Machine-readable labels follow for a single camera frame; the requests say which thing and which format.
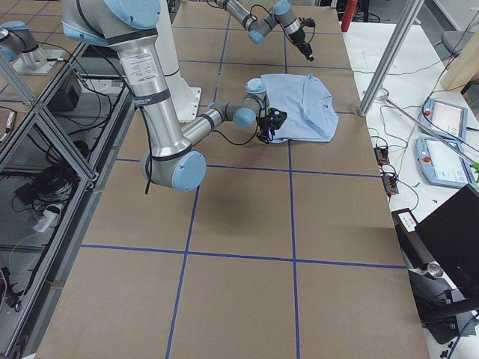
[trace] cardboard table surface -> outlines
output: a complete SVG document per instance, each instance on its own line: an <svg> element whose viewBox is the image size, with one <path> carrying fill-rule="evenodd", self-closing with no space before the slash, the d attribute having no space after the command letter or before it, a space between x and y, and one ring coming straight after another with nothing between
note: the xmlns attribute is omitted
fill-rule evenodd
<svg viewBox="0 0 479 359"><path fill-rule="evenodd" d="M182 3L180 69L200 111L262 73L313 73L340 115L332 142L213 133L197 191L145 196L135 117L37 358L428 358L336 14L294 10L316 20L312 63L281 31L254 45L224 11Z"/></svg>

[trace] light blue joint cap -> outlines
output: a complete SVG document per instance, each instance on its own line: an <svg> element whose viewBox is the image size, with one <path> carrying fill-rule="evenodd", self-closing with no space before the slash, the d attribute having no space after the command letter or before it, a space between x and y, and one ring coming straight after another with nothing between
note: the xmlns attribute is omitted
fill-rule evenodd
<svg viewBox="0 0 479 359"><path fill-rule="evenodd" d="M132 28L156 27L161 7L158 0L104 0L108 9Z"/></svg>
<svg viewBox="0 0 479 359"><path fill-rule="evenodd" d="M102 37L69 25L65 21L62 21L61 23L63 24L63 32L70 39L74 39L80 43L89 43L90 45L108 47L106 40Z"/></svg>
<svg viewBox="0 0 479 359"><path fill-rule="evenodd" d="M255 120L256 114L250 108L240 108L233 115L233 122L244 129L249 128Z"/></svg>
<svg viewBox="0 0 479 359"><path fill-rule="evenodd" d="M262 79L251 79L246 82L246 92L250 95L258 95L266 91L266 86Z"/></svg>
<svg viewBox="0 0 479 359"><path fill-rule="evenodd" d="M1 25L7 30L28 30L28 26L23 21L8 21Z"/></svg>
<svg viewBox="0 0 479 359"><path fill-rule="evenodd" d="M18 57L15 52L5 46L0 46L0 54L2 54L5 60L7 60L8 62L15 61Z"/></svg>
<svg viewBox="0 0 479 359"><path fill-rule="evenodd" d="M192 151L178 161L171 183L177 191L192 191L203 182L206 172L207 160L201 153Z"/></svg>
<svg viewBox="0 0 479 359"><path fill-rule="evenodd" d="M255 30L251 30L248 36L254 43L262 43L264 40L264 36Z"/></svg>
<svg viewBox="0 0 479 359"><path fill-rule="evenodd" d="M275 15L285 15L291 9L291 5L287 0L279 0L276 4L272 7L272 12Z"/></svg>

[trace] label sticker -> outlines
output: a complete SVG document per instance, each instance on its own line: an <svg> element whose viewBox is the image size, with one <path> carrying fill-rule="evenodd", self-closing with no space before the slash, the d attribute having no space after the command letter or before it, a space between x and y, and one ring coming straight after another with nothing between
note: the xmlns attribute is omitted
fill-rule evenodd
<svg viewBox="0 0 479 359"><path fill-rule="evenodd" d="M414 232L416 230L416 222L409 212L400 213L398 216L408 232Z"/></svg>
<svg viewBox="0 0 479 359"><path fill-rule="evenodd" d="M131 85L142 85L159 78L158 69L151 54L127 56L121 59L121 63Z"/></svg>

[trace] metal pole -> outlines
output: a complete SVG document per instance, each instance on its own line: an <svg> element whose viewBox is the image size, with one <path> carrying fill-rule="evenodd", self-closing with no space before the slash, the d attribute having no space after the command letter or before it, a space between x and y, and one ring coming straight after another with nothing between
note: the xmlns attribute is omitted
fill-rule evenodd
<svg viewBox="0 0 479 359"><path fill-rule="evenodd" d="M408 0L399 23L394 29L391 39L384 50L381 61L379 62L376 72L374 73L369 87L364 94L361 105L359 106L358 113L360 116L366 116L370 107L373 105L374 98L381 88L382 83L384 82L384 79L423 3L424 0Z"/></svg>
<svg viewBox="0 0 479 359"><path fill-rule="evenodd" d="M5 76L7 82L12 85L24 101L32 105L35 101L35 95L30 91L25 82L18 76L15 69L8 63L7 60L0 55L0 70Z"/></svg>

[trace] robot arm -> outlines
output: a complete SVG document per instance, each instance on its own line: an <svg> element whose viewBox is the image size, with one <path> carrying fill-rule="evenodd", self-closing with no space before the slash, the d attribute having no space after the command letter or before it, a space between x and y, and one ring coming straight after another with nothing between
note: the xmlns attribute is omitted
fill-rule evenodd
<svg viewBox="0 0 479 359"><path fill-rule="evenodd" d="M0 53L9 62L21 55L25 65L32 69L46 64L41 47L21 21L9 21L0 26Z"/></svg>
<svg viewBox="0 0 479 359"><path fill-rule="evenodd" d="M118 53L150 134L151 148L141 159L141 170L151 182L178 191L195 189L207 166L203 155L193 151L192 146L224 121L247 126L260 117L262 110L266 111L266 88L261 83L249 83L248 95L242 102L215 103L181 129L154 46L159 1L63 0L63 5L64 32L68 37L109 46ZM278 110L267 114L260 121L260 139L267 142L269 134L285 118L286 114Z"/></svg>
<svg viewBox="0 0 479 359"><path fill-rule="evenodd" d="M216 4L225 9L231 16L248 31L254 43L260 43L264 37L276 26L280 25L288 40L298 48L307 60L313 61L313 51L305 41L304 27L314 27L314 20L298 19L287 0L278 1L269 11L268 15L257 20L237 0L215 0Z"/></svg>

